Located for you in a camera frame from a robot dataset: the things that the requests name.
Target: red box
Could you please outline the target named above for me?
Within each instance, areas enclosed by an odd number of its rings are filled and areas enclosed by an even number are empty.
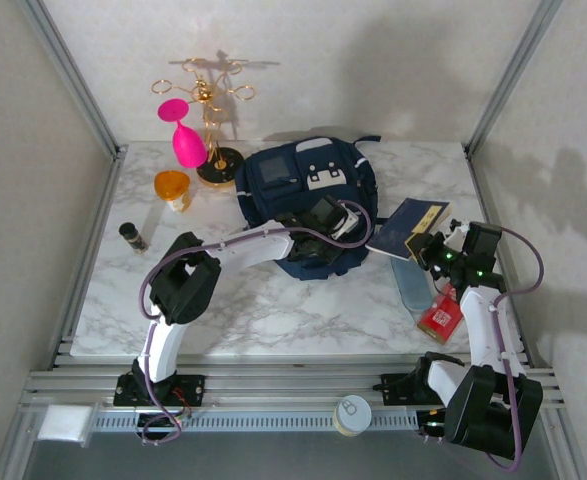
[[[461,321],[462,311],[455,302],[455,289],[447,283],[442,293],[435,298],[433,307],[424,312],[417,322],[417,328],[444,345]]]

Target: white wall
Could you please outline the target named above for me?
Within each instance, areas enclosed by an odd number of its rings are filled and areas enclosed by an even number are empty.
[[[546,261],[542,288],[519,306],[559,377],[587,461],[586,0],[560,7],[475,162],[499,220]],[[531,281],[532,257],[509,246],[519,281]]]
[[[0,449],[47,352],[109,160],[23,13],[0,0]]]
[[[248,59],[227,138],[322,133],[466,141],[538,0],[46,0],[120,142],[167,140],[169,60]],[[200,126],[201,108],[188,123]]]

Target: pink wine glass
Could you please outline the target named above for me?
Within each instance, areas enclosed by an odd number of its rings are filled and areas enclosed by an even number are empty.
[[[177,123],[173,134],[173,151],[178,163],[185,168],[196,168],[206,162],[208,154],[197,132],[180,122],[188,113],[189,104],[181,98],[167,100],[157,109],[157,115],[162,120]]]

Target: marble tabletop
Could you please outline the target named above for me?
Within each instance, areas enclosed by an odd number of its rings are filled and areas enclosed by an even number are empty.
[[[245,155],[274,145],[232,144]],[[405,197],[416,197],[451,202],[455,218],[482,218],[459,143],[361,143],[358,148],[377,175],[380,216],[392,213]],[[206,187],[195,171],[187,172],[191,206],[181,214],[172,212],[153,189],[155,174],[166,169],[180,169],[170,143],[129,146],[71,355],[137,355],[148,328],[138,311],[138,290],[177,235],[193,231],[206,243],[245,227],[235,188]],[[150,243],[146,253],[135,254],[120,237],[124,222],[133,222]],[[274,262],[221,278],[208,310],[190,326],[181,352],[331,355],[468,349],[464,322],[445,346],[418,330],[402,305],[389,257],[371,253],[361,267],[323,281],[294,279]]]

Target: navy blue backpack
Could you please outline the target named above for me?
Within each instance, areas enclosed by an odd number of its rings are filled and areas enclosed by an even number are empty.
[[[353,143],[338,138],[313,137],[257,152],[245,160],[235,175],[237,198],[249,227],[257,227],[276,215],[310,210],[330,195],[336,200],[351,200],[363,206],[375,223],[377,219],[377,184],[368,160],[355,144],[379,142],[379,136],[367,136]],[[362,238],[364,222],[340,241]],[[326,279],[331,274],[344,275],[362,264],[365,246],[344,250],[332,263],[316,256],[298,261],[277,263],[289,275],[300,280]]]

